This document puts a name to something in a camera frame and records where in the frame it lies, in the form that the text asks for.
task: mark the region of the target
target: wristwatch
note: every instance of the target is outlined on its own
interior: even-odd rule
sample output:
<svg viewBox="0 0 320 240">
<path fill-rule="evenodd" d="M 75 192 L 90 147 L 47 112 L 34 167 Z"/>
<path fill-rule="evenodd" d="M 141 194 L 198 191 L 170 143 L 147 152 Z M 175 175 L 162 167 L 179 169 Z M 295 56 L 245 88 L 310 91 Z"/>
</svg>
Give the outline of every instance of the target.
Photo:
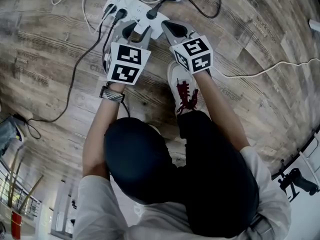
<svg viewBox="0 0 320 240">
<path fill-rule="evenodd" d="M 116 91 L 108 89 L 110 82 L 107 82 L 106 85 L 102 86 L 100 91 L 100 98 L 104 98 L 113 102 L 122 103 L 125 99 L 123 93 L 118 93 Z"/>
</svg>

